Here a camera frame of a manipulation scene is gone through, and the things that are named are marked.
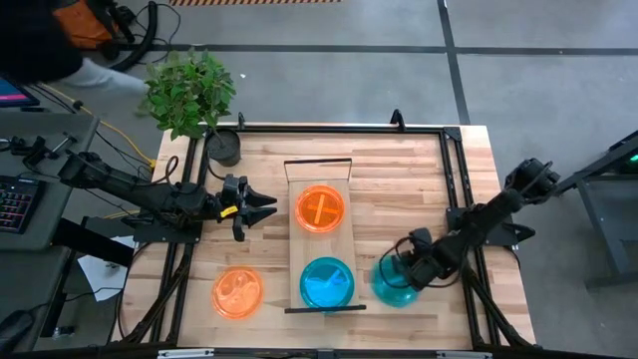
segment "person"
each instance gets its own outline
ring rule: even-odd
[[[143,80],[84,58],[53,14],[51,0],[0,1],[0,74],[30,85],[59,82],[120,95],[144,94]]]

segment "orange object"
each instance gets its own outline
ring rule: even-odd
[[[329,185],[316,184],[299,195],[295,215],[304,228],[314,233],[325,233],[341,223],[345,208],[339,191]]]
[[[95,50],[100,44],[113,40],[107,28],[96,18],[87,0],[76,0],[56,9],[56,16],[73,45],[80,49]]]
[[[212,306],[227,319],[244,319],[254,314],[263,300],[259,273],[248,267],[230,267],[217,278],[210,293]]]

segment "concrete floor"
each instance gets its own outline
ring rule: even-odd
[[[134,10],[144,4],[121,3]],[[457,46],[638,47],[633,36],[638,3],[631,0],[448,0],[448,5]],[[446,45],[436,0],[176,10],[182,16],[176,44]],[[160,8],[159,37],[167,38],[174,26],[174,14]],[[231,110],[248,121],[386,123],[395,108],[410,123],[460,121],[445,54],[215,55],[237,83]],[[638,57],[459,55],[459,66],[470,121],[487,125],[502,178],[528,157],[554,161],[554,169],[567,177],[636,130]],[[131,74],[143,77],[144,67]],[[114,105],[89,92],[74,95],[136,139],[146,154],[157,152],[154,121],[133,115],[138,99],[116,99]],[[101,131],[128,148],[109,130]],[[94,141],[93,150],[130,170],[101,141]],[[114,211],[75,191],[67,217]],[[537,230],[519,252],[537,342],[636,357],[638,285],[585,290],[583,280],[605,273],[607,264],[577,193],[526,208],[515,220]]]

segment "teal glass bowl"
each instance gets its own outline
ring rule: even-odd
[[[299,291],[310,308],[345,306],[355,292],[355,279],[343,261],[321,257],[301,273]]]
[[[404,265],[386,255],[372,270],[372,290],[379,300],[395,308],[403,308],[419,298],[419,292],[408,285],[403,275]]]

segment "blue bowl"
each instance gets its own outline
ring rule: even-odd
[[[355,279],[341,260],[321,257],[313,260],[301,273],[299,291],[310,308],[345,306],[355,292]]]

